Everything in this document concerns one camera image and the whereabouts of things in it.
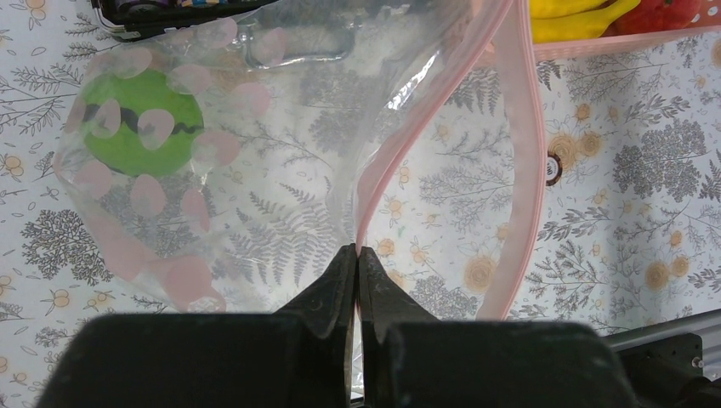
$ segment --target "ziplock bag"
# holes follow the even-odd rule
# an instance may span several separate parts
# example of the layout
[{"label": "ziplock bag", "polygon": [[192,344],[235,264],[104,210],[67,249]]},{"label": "ziplock bag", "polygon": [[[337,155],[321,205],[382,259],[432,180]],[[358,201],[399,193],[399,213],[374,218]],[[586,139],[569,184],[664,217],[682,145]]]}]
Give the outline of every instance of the ziplock bag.
[{"label": "ziplock bag", "polygon": [[512,210],[477,317],[502,318],[546,166],[527,6],[441,3],[280,0],[95,57],[54,169],[105,267],[178,310],[280,308],[364,242],[404,155],[493,39],[513,145],[489,166],[512,173]]}]

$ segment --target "floral wallpaper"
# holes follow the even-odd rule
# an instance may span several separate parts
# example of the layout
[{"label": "floral wallpaper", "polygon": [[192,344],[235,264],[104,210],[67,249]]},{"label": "floral wallpaper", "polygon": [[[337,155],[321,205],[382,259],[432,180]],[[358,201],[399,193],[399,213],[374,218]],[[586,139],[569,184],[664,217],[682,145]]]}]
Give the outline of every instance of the floral wallpaper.
[{"label": "floral wallpaper", "polygon": [[[8,0],[0,15],[10,17],[0,22],[0,407],[16,408],[35,404],[89,319],[172,308],[113,278],[51,167],[87,63],[118,42],[95,25],[85,0]],[[547,187],[534,256],[508,318],[583,321],[610,334],[721,306],[721,36],[544,61],[537,73],[548,150],[563,173]],[[347,108],[310,123],[313,144],[260,128],[244,148],[286,151],[288,166],[323,167],[322,154],[340,154],[346,141],[332,129],[360,120],[362,98],[343,95],[363,89],[364,77],[335,68],[317,75],[349,91],[304,90],[307,104]],[[372,221],[366,244],[391,279],[440,318],[473,318],[496,272],[514,181],[508,137],[497,73],[469,73],[396,170]],[[222,177],[245,185],[250,170],[231,166]],[[278,187],[298,202],[310,197],[290,184]],[[118,187],[104,205],[123,214],[127,205],[114,196],[127,194]],[[268,197],[248,200],[259,212],[275,211]],[[325,208],[307,211],[313,225],[330,223]],[[239,235],[234,251],[270,257],[268,241],[290,245],[284,228]],[[298,260],[300,269],[337,246],[323,240],[332,233],[318,231],[306,235],[314,250],[310,261]],[[192,241],[187,231],[171,232],[163,243],[170,252]],[[262,284],[280,279],[232,266],[213,273]]]}]

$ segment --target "leaf pattern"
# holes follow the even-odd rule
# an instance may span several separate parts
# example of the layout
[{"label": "leaf pattern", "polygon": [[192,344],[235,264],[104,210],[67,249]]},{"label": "leaf pattern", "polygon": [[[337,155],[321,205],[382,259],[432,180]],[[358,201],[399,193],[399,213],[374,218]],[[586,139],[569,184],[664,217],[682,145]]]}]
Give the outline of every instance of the leaf pattern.
[{"label": "leaf pattern", "polygon": [[[84,1],[33,13],[39,3],[0,6],[9,17],[0,27],[7,60],[0,68],[0,225],[17,238],[0,243],[0,343],[10,350],[0,350],[0,406],[7,407],[37,404],[62,350],[88,320],[173,311],[161,293],[111,278],[68,191],[49,177],[56,161],[88,159],[56,139],[65,140],[61,130],[90,58],[120,43],[97,26],[91,9],[77,9]],[[318,13],[325,8],[297,3],[278,18],[326,17]],[[376,6],[366,11],[388,17]],[[383,34],[372,36],[391,43]],[[606,335],[716,308],[721,157],[713,151],[721,87],[709,52],[718,41],[707,34],[536,66],[548,138],[568,135],[576,155],[547,187],[510,319],[578,320]],[[416,95],[399,98],[398,110],[383,109],[372,129],[357,134],[359,112],[377,97],[371,65],[345,60],[315,68],[304,70],[297,89],[268,89],[269,111],[302,106],[306,117],[298,124],[280,116],[218,123],[213,130],[241,144],[238,160],[203,177],[161,178],[169,204],[157,218],[130,211],[132,180],[120,176],[97,210],[131,223],[133,236],[164,257],[208,256],[213,287],[233,310],[277,309],[326,267],[345,243],[339,236],[355,234],[349,214],[361,197],[332,177],[346,164],[349,144],[385,140]],[[265,83],[260,77],[252,80]],[[366,244],[389,277],[443,319],[474,318],[515,233],[508,219],[519,146],[508,137],[501,89],[493,67],[468,75],[395,169],[369,227]],[[587,133],[593,137],[584,139]],[[591,148],[582,142],[590,139]],[[182,208],[170,204],[188,189],[202,193],[216,234],[210,241],[199,241],[198,229],[185,228]]]}]

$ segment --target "yellow flower print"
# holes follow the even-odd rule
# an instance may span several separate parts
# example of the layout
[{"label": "yellow flower print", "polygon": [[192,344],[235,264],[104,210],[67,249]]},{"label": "yellow flower print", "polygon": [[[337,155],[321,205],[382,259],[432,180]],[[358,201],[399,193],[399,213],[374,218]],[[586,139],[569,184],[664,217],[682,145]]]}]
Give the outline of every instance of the yellow flower print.
[{"label": "yellow flower print", "polygon": [[95,300],[95,299],[88,299],[88,302],[85,304],[85,307],[82,308],[82,309],[83,309],[83,310],[85,310],[85,309],[92,309],[92,310],[95,310],[96,312],[99,312],[99,310],[98,310],[98,301]]},{"label": "yellow flower print", "polygon": [[232,166],[228,166],[228,171],[223,175],[235,184],[243,184],[243,173],[234,170]]},{"label": "yellow flower print", "polygon": [[115,297],[111,295],[112,291],[95,291],[95,293],[98,294],[98,296],[95,297],[95,299],[98,301],[96,304],[108,302],[108,299],[115,299]]},{"label": "yellow flower print", "polygon": [[442,144],[446,144],[448,139],[451,138],[451,131],[446,125],[436,125],[435,133],[431,137],[432,140],[439,140]]},{"label": "yellow flower print", "polygon": [[466,263],[463,283],[474,293],[485,293],[493,282],[496,273],[496,261],[486,255],[471,258]]},{"label": "yellow flower print", "polygon": [[13,283],[13,278],[2,275],[0,276],[0,298],[3,296],[3,293],[6,291],[14,291],[15,288],[12,287],[10,284]]},{"label": "yellow flower print", "polygon": [[406,278],[404,278],[403,275],[395,269],[388,271],[388,277],[401,289],[403,289],[403,286],[406,285]]},{"label": "yellow flower print", "polygon": [[377,252],[379,257],[389,257],[393,255],[395,253],[395,244],[393,243],[393,240],[386,238],[380,241]]},{"label": "yellow flower print", "polygon": [[593,246],[591,247],[591,254],[595,257],[598,257],[598,255],[601,254],[601,244],[593,243]]},{"label": "yellow flower print", "polygon": [[411,169],[406,166],[403,166],[400,168],[398,173],[400,173],[400,177],[398,179],[398,185],[402,189],[404,189],[405,187],[403,187],[403,184],[406,184],[409,181],[411,181]]},{"label": "yellow flower print", "polygon": [[646,269],[646,285],[654,292],[658,292],[668,283],[670,273],[668,266],[661,261],[656,261]]},{"label": "yellow flower print", "polygon": [[649,215],[653,207],[649,203],[644,203],[643,206],[641,206],[641,209],[639,209],[639,215],[643,215],[644,217]]},{"label": "yellow flower print", "polygon": [[0,170],[7,170],[5,174],[10,174],[11,176],[18,178],[22,176],[25,173],[25,170],[22,167],[22,161],[20,161],[20,158],[17,156],[0,156]]},{"label": "yellow flower print", "polygon": [[600,206],[608,199],[608,191],[606,189],[599,190],[596,195],[593,196],[593,204]]},{"label": "yellow flower print", "polygon": [[430,245],[421,246],[421,244],[418,243],[418,237],[413,237],[413,241],[411,241],[411,255],[413,256],[413,262],[427,266],[435,272],[435,269],[431,268],[429,265],[433,263],[433,259],[428,256],[429,248]]},{"label": "yellow flower print", "polygon": [[608,118],[614,125],[618,122],[618,109],[615,106],[609,106]]},{"label": "yellow flower print", "polygon": [[548,152],[559,157],[564,171],[576,165],[576,141],[568,134],[560,133],[551,140]]},{"label": "yellow flower print", "polygon": [[398,224],[398,220],[402,215],[403,203],[396,200],[395,197],[385,196],[385,206],[383,209],[378,211],[381,214],[390,214],[389,227],[393,228],[394,225]]},{"label": "yellow flower print", "polygon": [[586,132],[578,141],[576,149],[584,156],[596,156],[601,150],[601,137],[598,133]]},{"label": "yellow flower print", "polygon": [[576,114],[574,115],[579,122],[583,122],[591,117],[591,106],[589,104],[580,104],[576,107]]},{"label": "yellow flower print", "polygon": [[669,240],[669,243],[671,244],[671,248],[677,248],[681,245],[681,241],[684,239],[684,233],[681,231],[674,231],[671,234],[671,239]]},{"label": "yellow flower print", "polygon": [[716,40],[711,47],[711,63],[721,69],[721,40]]},{"label": "yellow flower print", "polygon": [[440,214],[429,214],[421,224],[426,226],[426,230],[430,227],[440,227],[440,224],[436,222],[439,215]]},{"label": "yellow flower print", "polygon": [[693,82],[694,88],[701,90],[706,86],[706,77],[703,75],[696,75],[694,79],[689,80],[689,82]]},{"label": "yellow flower print", "polygon": [[633,201],[623,201],[623,213],[630,214],[633,211]]},{"label": "yellow flower print", "polygon": [[677,278],[683,278],[689,273],[689,259],[680,256],[671,262],[671,273]]},{"label": "yellow flower print", "polygon": [[55,308],[64,308],[68,304],[70,304],[70,293],[68,293],[65,289],[58,289],[57,291],[52,293],[53,298],[52,299],[43,299],[40,302],[52,302],[50,304],[50,309],[48,309],[48,312],[45,313],[45,315],[50,315],[50,313],[55,310]]},{"label": "yellow flower print", "polygon": [[25,385],[27,387],[27,384],[25,383],[26,380],[27,374],[25,374],[24,372],[19,372],[17,374],[13,374],[13,379],[10,382]]},{"label": "yellow flower print", "polygon": [[496,228],[496,239],[503,242],[506,238],[508,238],[508,223],[503,223]]}]

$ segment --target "red fruit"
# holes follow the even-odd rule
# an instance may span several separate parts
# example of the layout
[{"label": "red fruit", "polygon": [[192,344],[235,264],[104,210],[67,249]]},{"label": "red fruit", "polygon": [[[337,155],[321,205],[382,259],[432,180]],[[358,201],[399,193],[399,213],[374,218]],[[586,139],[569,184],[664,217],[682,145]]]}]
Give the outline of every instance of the red fruit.
[{"label": "red fruit", "polygon": [[701,0],[641,0],[614,25],[620,34],[685,28],[701,9]]}]

